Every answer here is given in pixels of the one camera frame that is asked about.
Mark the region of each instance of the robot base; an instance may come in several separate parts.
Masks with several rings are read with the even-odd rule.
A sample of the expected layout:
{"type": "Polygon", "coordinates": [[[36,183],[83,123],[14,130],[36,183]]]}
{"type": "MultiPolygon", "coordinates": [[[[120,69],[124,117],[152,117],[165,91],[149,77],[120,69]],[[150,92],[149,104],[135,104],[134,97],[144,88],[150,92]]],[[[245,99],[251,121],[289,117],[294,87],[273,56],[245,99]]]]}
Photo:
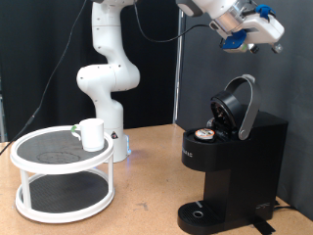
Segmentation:
{"type": "Polygon", "coordinates": [[[118,163],[124,161],[131,153],[129,149],[128,136],[124,134],[123,128],[106,129],[106,133],[113,139],[114,154],[113,162],[118,163]]]}

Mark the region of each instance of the coffee pod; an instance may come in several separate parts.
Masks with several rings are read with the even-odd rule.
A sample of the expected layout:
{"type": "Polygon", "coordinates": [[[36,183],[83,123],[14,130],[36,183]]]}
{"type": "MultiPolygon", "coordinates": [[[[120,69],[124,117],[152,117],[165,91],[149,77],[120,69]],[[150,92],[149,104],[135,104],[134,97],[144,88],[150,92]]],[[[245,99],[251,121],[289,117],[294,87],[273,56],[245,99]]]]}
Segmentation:
{"type": "Polygon", "coordinates": [[[195,138],[201,142],[213,142],[215,140],[215,131],[207,128],[197,130],[195,138]]]}

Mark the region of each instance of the blue gripper part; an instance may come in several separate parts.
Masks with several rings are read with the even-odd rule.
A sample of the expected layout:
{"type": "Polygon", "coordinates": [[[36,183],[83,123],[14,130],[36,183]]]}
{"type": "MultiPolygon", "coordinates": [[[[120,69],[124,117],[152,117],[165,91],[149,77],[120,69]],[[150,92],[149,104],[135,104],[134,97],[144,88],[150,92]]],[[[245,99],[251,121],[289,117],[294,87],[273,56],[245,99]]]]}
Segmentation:
{"type": "Polygon", "coordinates": [[[260,14],[260,18],[264,18],[269,21],[268,15],[270,12],[276,14],[276,12],[269,6],[261,4],[255,8],[255,12],[260,14]]]}
{"type": "Polygon", "coordinates": [[[238,32],[233,32],[233,36],[226,38],[225,44],[222,49],[237,49],[243,45],[246,40],[246,32],[242,29],[238,32]]]}

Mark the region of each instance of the gray wall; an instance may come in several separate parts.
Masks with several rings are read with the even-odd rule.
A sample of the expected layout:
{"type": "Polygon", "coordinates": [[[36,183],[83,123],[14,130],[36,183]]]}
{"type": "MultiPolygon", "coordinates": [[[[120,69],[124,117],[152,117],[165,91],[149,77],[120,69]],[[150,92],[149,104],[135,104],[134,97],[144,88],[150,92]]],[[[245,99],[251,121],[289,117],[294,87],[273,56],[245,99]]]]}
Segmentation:
{"type": "MultiPolygon", "coordinates": [[[[212,117],[209,100],[234,77],[256,77],[263,94],[261,111],[290,122],[278,196],[313,219],[313,1],[257,1],[277,12],[286,29],[285,51],[275,55],[261,45],[257,55],[228,54],[220,37],[209,28],[196,28],[185,36],[177,124],[184,129],[205,126],[212,117]]],[[[187,28],[208,24],[208,15],[187,18],[187,28]]],[[[247,87],[238,93],[249,96],[247,87]]]]}

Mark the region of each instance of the black coffee maker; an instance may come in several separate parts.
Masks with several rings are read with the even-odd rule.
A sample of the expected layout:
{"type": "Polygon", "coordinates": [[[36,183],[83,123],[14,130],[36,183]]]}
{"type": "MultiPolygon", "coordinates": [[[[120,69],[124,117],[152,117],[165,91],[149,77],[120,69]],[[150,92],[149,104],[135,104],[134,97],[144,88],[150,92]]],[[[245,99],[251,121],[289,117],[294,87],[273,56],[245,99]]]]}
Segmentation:
{"type": "Polygon", "coordinates": [[[275,231],[266,220],[273,216],[288,123],[260,112],[260,104],[255,78],[237,77],[211,99],[214,118],[207,127],[184,133],[183,164],[205,172],[203,200],[178,211],[185,232],[214,234],[250,224],[263,234],[275,231]],[[244,82],[248,106],[233,95],[244,82]]]}

